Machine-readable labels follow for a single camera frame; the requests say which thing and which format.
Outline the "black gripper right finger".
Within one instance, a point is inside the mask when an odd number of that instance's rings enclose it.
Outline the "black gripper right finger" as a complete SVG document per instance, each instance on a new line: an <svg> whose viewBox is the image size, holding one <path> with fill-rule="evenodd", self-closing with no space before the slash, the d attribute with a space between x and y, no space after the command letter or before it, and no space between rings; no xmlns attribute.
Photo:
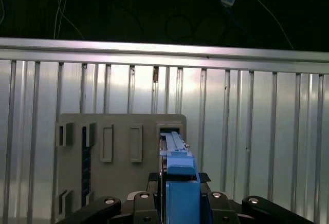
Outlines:
<svg viewBox="0 0 329 224"><path fill-rule="evenodd" d="M211 191L206 173L199 173L199 177L201 223L313 223L260 196L247 196L236 202L223 192Z"/></svg>

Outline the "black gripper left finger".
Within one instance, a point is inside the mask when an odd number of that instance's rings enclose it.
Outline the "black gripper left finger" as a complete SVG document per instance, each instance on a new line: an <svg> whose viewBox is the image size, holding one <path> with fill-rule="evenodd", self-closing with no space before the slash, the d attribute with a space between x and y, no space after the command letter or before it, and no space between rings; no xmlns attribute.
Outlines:
<svg viewBox="0 0 329 224"><path fill-rule="evenodd" d="M124 202L100 197L56 223L161 223L158 195L159 174L149 173L145 191L130 193Z"/></svg>

